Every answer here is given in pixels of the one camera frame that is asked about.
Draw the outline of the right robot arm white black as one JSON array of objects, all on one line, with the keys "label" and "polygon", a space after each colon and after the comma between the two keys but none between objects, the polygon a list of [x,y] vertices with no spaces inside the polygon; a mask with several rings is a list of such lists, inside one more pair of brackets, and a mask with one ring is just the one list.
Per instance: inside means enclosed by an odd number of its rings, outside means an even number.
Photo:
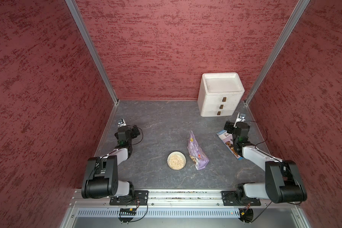
[{"label": "right robot arm white black", "polygon": [[264,182],[238,186],[238,200],[266,199],[276,204],[300,204],[307,200],[307,191],[294,161],[282,160],[258,149],[249,141],[250,126],[245,122],[227,121],[224,130],[232,136],[234,152],[265,172]]}]

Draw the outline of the purple oats bag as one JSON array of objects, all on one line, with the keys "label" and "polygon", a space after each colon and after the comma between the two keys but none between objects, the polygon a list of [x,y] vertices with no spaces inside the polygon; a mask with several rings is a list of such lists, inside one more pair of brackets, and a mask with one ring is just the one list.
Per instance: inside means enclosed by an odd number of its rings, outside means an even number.
[{"label": "purple oats bag", "polygon": [[187,149],[188,149],[190,158],[194,162],[196,170],[199,171],[199,170],[205,169],[208,163],[210,162],[210,160],[207,157],[207,155],[203,152],[201,147],[199,146],[193,134],[193,131],[190,131]]}]

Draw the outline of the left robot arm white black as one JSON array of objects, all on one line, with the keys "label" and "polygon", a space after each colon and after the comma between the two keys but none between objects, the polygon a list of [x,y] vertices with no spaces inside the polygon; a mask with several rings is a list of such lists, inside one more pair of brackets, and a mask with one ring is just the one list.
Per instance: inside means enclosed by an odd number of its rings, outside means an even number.
[{"label": "left robot arm white black", "polygon": [[87,160],[81,187],[82,198],[135,197],[133,184],[119,180],[118,166],[131,157],[133,139],[140,135],[140,129],[136,125],[122,125],[115,133],[117,146],[114,150],[102,157]]}]

